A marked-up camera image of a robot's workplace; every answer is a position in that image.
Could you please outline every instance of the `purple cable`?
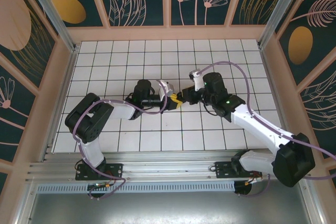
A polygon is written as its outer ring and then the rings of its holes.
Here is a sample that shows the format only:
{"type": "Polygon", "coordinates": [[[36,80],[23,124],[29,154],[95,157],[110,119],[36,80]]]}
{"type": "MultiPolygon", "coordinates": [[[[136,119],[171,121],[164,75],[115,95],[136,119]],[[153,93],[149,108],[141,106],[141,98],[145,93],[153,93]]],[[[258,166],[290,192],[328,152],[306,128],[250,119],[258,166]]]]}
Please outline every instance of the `purple cable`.
{"type": "Polygon", "coordinates": [[[267,174],[268,180],[267,180],[267,185],[266,187],[261,190],[260,192],[256,193],[256,194],[252,194],[252,195],[244,195],[244,194],[238,194],[238,196],[243,196],[245,198],[253,198],[253,197],[257,197],[260,196],[261,194],[267,192],[269,185],[271,184],[271,175],[267,174]]]}
{"type": "Polygon", "coordinates": [[[79,117],[79,120],[77,121],[75,127],[73,128],[72,137],[73,137],[73,139],[76,140],[76,142],[77,142],[78,145],[79,145],[79,152],[80,152],[80,154],[81,154],[82,157],[83,157],[83,161],[84,161],[85,163],[87,163],[87,164],[90,166],[90,168],[91,168],[92,170],[94,170],[96,173],[98,173],[98,174],[100,174],[100,175],[102,175],[102,176],[104,176],[104,177],[107,177],[107,178],[111,178],[111,179],[115,179],[115,180],[122,180],[122,181],[123,181],[123,182],[122,182],[119,186],[117,186],[112,192],[110,192],[110,193],[108,193],[108,194],[104,194],[104,195],[103,195],[102,197],[100,197],[100,198],[94,198],[94,197],[92,196],[92,194],[91,194],[91,192],[92,192],[93,189],[90,190],[90,191],[89,191],[89,196],[90,196],[91,199],[99,200],[99,199],[104,199],[104,198],[107,198],[107,197],[111,196],[111,195],[114,194],[114,192],[117,191],[123,184],[126,183],[126,179],[124,179],[124,178],[120,178],[120,177],[114,177],[114,176],[111,176],[111,175],[102,173],[101,171],[97,170],[97,169],[96,169],[96,168],[95,168],[95,167],[88,161],[88,159],[85,157],[85,154],[84,154],[84,152],[83,152],[82,146],[80,145],[80,139],[76,136],[76,132],[77,132],[77,129],[78,129],[79,124],[81,123],[81,121],[83,120],[83,118],[86,116],[86,114],[87,114],[87,113],[88,113],[94,106],[96,106],[97,104],[102,103],[102,102],[106,102],[106,103],[113,102],[113,103],[127,104],[127,105],[129,105],[129,106],[135,108],[136,110],[139,110],[139,111],[141,111],[141,112],[143,112],[143,113],[150,114],[150,115],[155,115],[155,114],[159,114],[159,113],[161,113],[161,112],[164,111],[164,109],[166,108],[166,105],[167,105],[167,102],[168,102],[168,98],[167,98],[167,92],[166,92],[166,89],[164,88],[164,85],[162,84],[162,82],[161,82],[160,80],[156,80],[156,81],[157,81],[157,82],[160,84],[160,86],[162,87],[163,92],[164,92],[164,97],[165,97],[163,107],[162,107],[162,109],[160,109],[159,111],[148,112],[148,111],[146,111],[146,110],[143,110],[143,109],[141,109],[141,108],[138,108],[137,106],[135,106],[135,105],[133,105],[133,104],[127,102],[127,101],[102,99],[102,100],[99,100],[99,101],[97,101],[97,102],[94,102],[94,103],[93,103],[91,106],[89,106],[89,107],[84,111],[84,113],[79,117]]]}
{"type": "MultiPolygon", "coordinates": [[[[247,109],[249,111],[249,113],[251,114],[251,116],[254,116],[254,113],[251,109],[251,106],[250,106],[250,88],[249,88],[249,85],[248,85],[248,79],[247,79],[247,76],[246,74],[244,73],[244,71],[241,69],[241,67],[233,62],[230,62],[230,61],[219,61],[219,62],[216,62],[216,63],[213,63],[209,66],[207,66],[206,68],[202,69],[200,72],[198,72],[199,74],[201,74],[202,72],[204,72],[205,70],[209,69],[210,67],[213,67],[214,65],[218,65],[218,64],[230,64],[230,65],[233,65],[235,66],[236,68],[239,69],[239,71],[243,74],[244,76],[244,79],[245,79],[245,82],[246,82],[246,88],[247,88],[247,102],[246,102],[246,105],[247,105],[247,109]]],[[[328,155],[329,157],[331,157],[333,160],[336,161],[336,156],[331,154],[330,152],[320,148],[320,147],[317,147],[315,145],[312,145],[312,144],[309,144],[309,143],[305,143],[303,141],[300,141],[300,140],[297,140],[297,139],[294,139],[292,137],[289,137],[289,136],[285,136],[285,135],[282,135],[279,131],[277,131],[276,129],[272,128],[271,126],[269,126],[268,124],[266,124],[265,122],[263,122],[261,119],[259,119],[257,116],[254,116],[254,118],[260,123],[262,124],[263,126],[265,126],[267,129],[269,129],[270,131],[278,134],[279,136],[282,136],[283,138],[289,140],[289,141],[292,141],[294,143],[297,143],[297,144],[301,144],[301,145],[304,145],[304,146],[307,146],[309,148],[312,148],[312,149],[315,149],[315,150],[318,150],[322,153],[325,153],[326,155],[328,155]]],[[[330,179],[330,178],[335,178],[336,177],[336,173],[335,174],[332,174],[332,175],[329,175],[329,176],[323,176],[323,177],[303,177],[305,179],[311,179],[311,180],[325,180],[325,179],[330,179]]]]}

